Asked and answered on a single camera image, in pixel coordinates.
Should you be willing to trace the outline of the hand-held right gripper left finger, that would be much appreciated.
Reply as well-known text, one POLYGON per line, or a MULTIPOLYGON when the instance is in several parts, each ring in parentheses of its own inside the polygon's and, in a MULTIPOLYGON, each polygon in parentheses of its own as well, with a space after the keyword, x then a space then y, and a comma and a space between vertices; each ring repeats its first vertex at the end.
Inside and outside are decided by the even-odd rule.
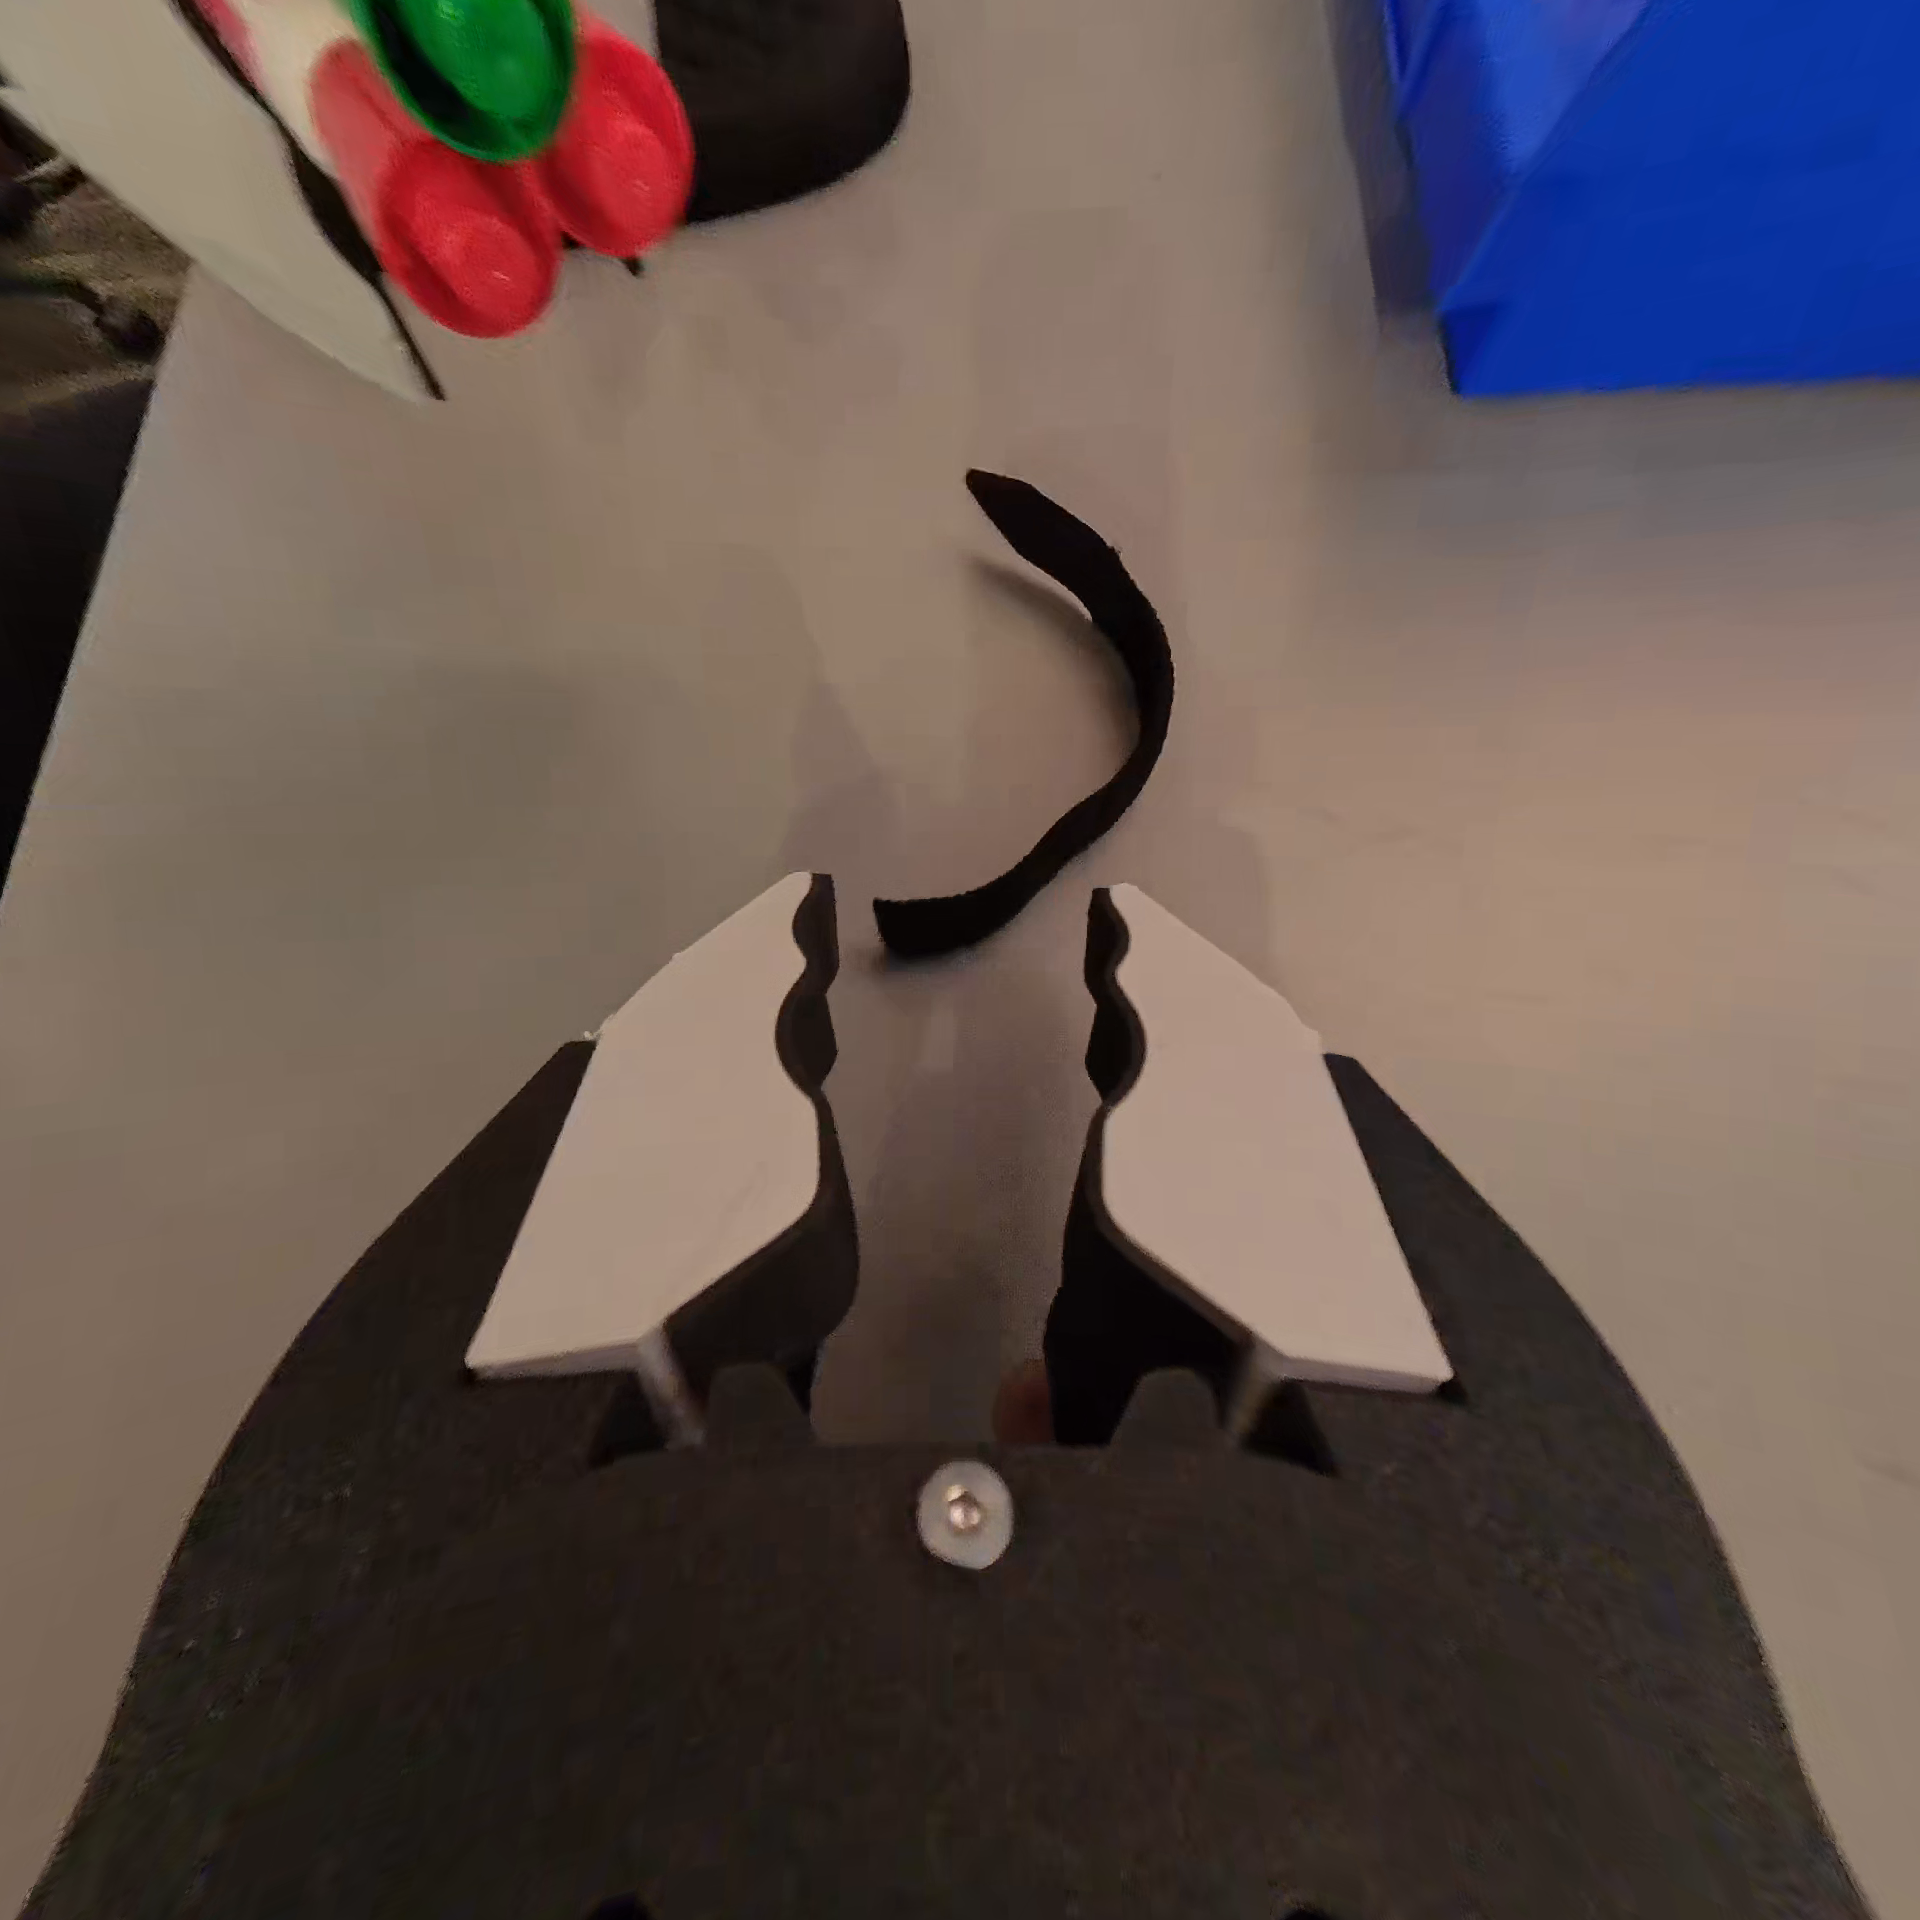
POLYGON ((630 1375, 671 1447, 734 1362, 816 1412, 858 1293, 828 990, 834 879, 787 875, 602 1015, 468 1375, 630 1375))

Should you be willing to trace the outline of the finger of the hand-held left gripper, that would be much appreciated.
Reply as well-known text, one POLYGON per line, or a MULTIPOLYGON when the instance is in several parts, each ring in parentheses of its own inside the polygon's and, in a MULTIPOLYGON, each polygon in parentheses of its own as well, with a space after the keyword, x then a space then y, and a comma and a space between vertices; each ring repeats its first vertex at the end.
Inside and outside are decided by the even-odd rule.
POLYGON ((5 0, 5 114, 277 333, 397 398, 443 398, 343 178, 196 9, 5 0))

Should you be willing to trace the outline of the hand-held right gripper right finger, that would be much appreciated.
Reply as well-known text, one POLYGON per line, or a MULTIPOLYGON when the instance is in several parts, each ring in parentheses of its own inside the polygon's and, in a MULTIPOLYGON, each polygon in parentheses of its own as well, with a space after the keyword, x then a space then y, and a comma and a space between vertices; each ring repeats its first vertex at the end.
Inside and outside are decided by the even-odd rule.
POLYGON ((1046 1416, 1109 1447, 1151 1372, 1228 1428, 1289 1385, 1444 1390, 1452 1358, 1386 1217, 1329 1038, 1145 888, 1085 930, 1092 1129, 1046 1304, 1046 1416))

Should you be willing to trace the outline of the green marker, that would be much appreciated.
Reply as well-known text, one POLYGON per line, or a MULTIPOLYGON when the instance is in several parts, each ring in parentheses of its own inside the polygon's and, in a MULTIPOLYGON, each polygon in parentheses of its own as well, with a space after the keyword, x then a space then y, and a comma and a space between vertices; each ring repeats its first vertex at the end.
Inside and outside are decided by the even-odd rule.
POLYGON ((391 96, 479 163, 540 158, 572 103, 572 0, 347 0, 391 96))

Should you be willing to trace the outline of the blue box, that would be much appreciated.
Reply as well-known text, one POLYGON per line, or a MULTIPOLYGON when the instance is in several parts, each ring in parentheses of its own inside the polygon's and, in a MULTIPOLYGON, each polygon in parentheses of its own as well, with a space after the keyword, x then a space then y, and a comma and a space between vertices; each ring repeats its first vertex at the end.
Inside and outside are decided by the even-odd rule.
POLYGON ((1393 0, 1461 398, 1920 377, 1913 0, 1393 0))

